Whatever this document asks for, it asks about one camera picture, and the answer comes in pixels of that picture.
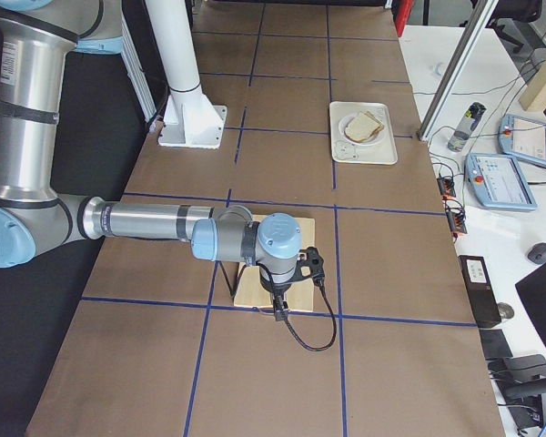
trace red object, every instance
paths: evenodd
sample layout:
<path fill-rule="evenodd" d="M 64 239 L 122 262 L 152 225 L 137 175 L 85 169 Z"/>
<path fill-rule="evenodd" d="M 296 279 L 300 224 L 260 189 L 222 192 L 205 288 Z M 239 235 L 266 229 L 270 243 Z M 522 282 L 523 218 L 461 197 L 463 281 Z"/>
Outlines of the red object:
<path fill-rule="evenodd" d="M 410 11 L 412 10 L 412 4 L 414 0 L 401 0 L 399 5 L 399 12 L 397 13 L 397 19 L 394 20 L 394 26 L 397 28 L 397 35 L 402 36 L 404 26 L 409 20 Z"/>

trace white pole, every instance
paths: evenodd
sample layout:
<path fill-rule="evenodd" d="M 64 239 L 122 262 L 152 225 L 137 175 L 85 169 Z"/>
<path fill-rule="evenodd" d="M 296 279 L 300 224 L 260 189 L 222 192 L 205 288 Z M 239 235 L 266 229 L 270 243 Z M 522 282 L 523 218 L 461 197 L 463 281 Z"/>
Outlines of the white pole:
<path fill-rule="evenodd" d="M 457 44 L 455 53 L 453 53 L 449 66 L 447 67 L 447 70 L 445 70 L 445 74 L 440 81 L 439 88 L 437 88 L 435 97 L 430 103 L 427 114 L 420 126 L 419 138 L 422 141 L 429 140 L 431 131 L 447 101 L 447 97 L 449 97 L 455 82 L 459 78 L 461 71 L 463 71 L 463 67 L 467 64 L 467 60 L 477 44 L 481 32 L 490 21 L 491 14 L 498 1 L 499 0 L 479 0 L 476 4 L 475 9 L 471 14 L 470 21 L 467 23 L 467 26 L 461 35 L 461 40 Z"/>
<path fill-rule="evenodd" d="M 170 86 L 159 143 L 217 148 L 227 109 L 202 94 L 184 0 L 146 0 L 146 7 Z"/>

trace white desk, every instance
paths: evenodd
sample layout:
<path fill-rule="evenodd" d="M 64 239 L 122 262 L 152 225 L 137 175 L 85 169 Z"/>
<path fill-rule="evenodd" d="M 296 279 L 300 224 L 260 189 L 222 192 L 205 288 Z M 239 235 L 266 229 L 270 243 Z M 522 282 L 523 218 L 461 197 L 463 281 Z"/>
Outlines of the white desk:
<path fill-rule="evenodd" d="M 442 74 L 455 50 L 463 29 L 454 27 L 424 27 L 408 25 L 400 39 L 402 53 L 409 71 L 410 83 L 415 93 L 434 93 Z M 453 93 L 472 93 L 487 91 L 496 86 L 503 86 L 519 75 L 517 68 L 501 45 L 493 30 L 486 29 L 480 37 L 467 66 L 460 76 L 459 83 Z M 481 102 L 487 108 L 474 136 L 480 134 L 495 134 L 498 132 L 500 118 L 517 92 L 523 91 L 524 82 L 518 79 L 510 93 L 498 107 L 501 98 L 510 89 L 506 86 L 488 94 L 471 96 L 450 96 L 437 125 L 449 125 L 455 128 L 468 106 Z M 421 119 L 425 116 L 433 95 L 415 94 L 415 102 Z M 514 99 L 509 113 L 523 115 L 527 118 L 546 121 L 542 113 L 526 112 L 518 99 Z M 453 153 L 447 149 L 447 141 L 453 129 L 442 129 L 430 142 L 430 150 L 436 154 L 455 159 L 461 168 L 463 160 L 469 151 L 499 153 L 497 138 L 478 138 L 470 150 L 473 139 L 461 153 Z M 528 181 L 546 180 L 546 170 L 521 164 Z M 462 179 L 455 178 L 458 198 L 461 200 Z M 546 349 L 523 308 L 515 284 L 538 266 L 526 259 L 526 253 L 535 243 L 546 242 L 546 186 L 531 187 L 538 202 L 538 209 L 532 212 L 490 211 L 480 207 L 473 197 L 469 187 L 464 189 L 464 205 L 466 207 L 466 226 L 468 235 L 459 237 L 455 244 L 458 255 L 476 255 L 485 258 L 490 274 L 496 301 L 510 304 L 516 316 L 502 323 L 502 328 L 515 357 L 541 353 L 546 357 Z M 516 429 L 506 408 L 500 408 L 501 418 L 506 434 L 516 435 Z"/>

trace black chair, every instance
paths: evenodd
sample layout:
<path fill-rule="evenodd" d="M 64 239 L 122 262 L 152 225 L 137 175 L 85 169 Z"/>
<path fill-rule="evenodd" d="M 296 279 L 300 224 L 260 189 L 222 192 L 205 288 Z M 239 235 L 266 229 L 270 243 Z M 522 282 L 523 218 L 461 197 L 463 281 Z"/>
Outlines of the black chair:
<path fill-rule="evenodd" d="M 477 4 L 477 0 L 471 0 L 473 7 Z M 518 39 L 504 32 L 505 25 L 498 23 L 502 18 L 511 18 L 514 21 L 521 23 L 532 23 L 540 18 L 542 12 L 542 0 L 500 0 L 495 6 L 491 19 L 487 25 L 489 29 L 493 29 L 498 38 L 508 41 L 515 45 L 513 53 L 519 53 L 524 44 Z"/>

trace table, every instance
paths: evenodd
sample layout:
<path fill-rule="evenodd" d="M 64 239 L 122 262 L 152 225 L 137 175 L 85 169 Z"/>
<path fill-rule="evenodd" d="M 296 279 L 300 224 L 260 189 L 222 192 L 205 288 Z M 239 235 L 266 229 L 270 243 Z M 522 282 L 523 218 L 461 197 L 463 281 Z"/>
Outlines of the table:
<path fill-rule="evenodd" d="M 123 200 L 315 219 L 336 345 L 233 307 L 186 245 L 108 239 L 28 436 L 500 435 L 390 11 L 207 2 L 195 22 L 222 145 L 150 135 Z M 335 100 L 389 106 L 396 165 L 332 162 Z M 319 295 L 291 319 L 329 338 Z"/>
<path fill-rule="evenodd" d="M 409 71 L 410 83 L 415 93 L 415 101 L 421 117 L 424 117 L 432 99 L 431 95 L 420 93 L 434 92 L 440 81 L 444 68 L 450 60 L 463 29 L 451 27 L 407 26 L 400 39 L 405 63 Z M 493 134 L 498 131 L 498 124 L 512 97 L 522 91 L 524 82 L 521 78 L 515 81 L 515 86 L 494 90 L 487 94 L 464 96 L 457 93 L 472 93 L 487 91 L 496 86 L 503 86 L 511 79 L 519 76 L 517 68 L 512 63 L 493 30 L 486 29 L 480 41 L 472 52 L 460 80 L 443 111 L 437 126 L 449 125 L 452 128 L 442 129 L 433 136 L 430 150 L 444 157 L 452 158 L 460 165 L 462 172 L 463 158 L 471 150 L 475 152 L 499 153 L 495 137 L 473 139 L 465 149 L 457 154 L 450 152 L 446 143 L 459 123 L 461 115 L 474 101 L 483 103 L 488 108 L 474 136 Z M 494 113 L 504 95 L 500 109 Z M 546 121 L 542 113 L 530 113 L 523 110 L 518 99 L 510 105 L 510 113 L 527 118 Z M 546 170 L 521 164 L 526 179 L 529 181 L 546 180 Z M 546 186 L 531 187 L 538 202 L 538 209 L 530 213 L 490 211 L 480 207 L 470 189 L 461 191 L 462 180 L 456 178 L 459 193 L 464 194 L 466 206 L 468 235 L 459 237 L 455 244 L 458 255 L 483 256 L 490 274 L 490 281 L 496 301 L 510 304 L 516 313 L 500 327 L 514 356 L 540 353 L 546 357 L 546 349 L 536 330 L 530 322 L 515 284 L 538 266 L 529 262 L 525 255 L 535 243 L 546 242 Z M 515 427 L 508 412 L 501 411 L 504 426 L 510 435 L 515 435 Z"/>

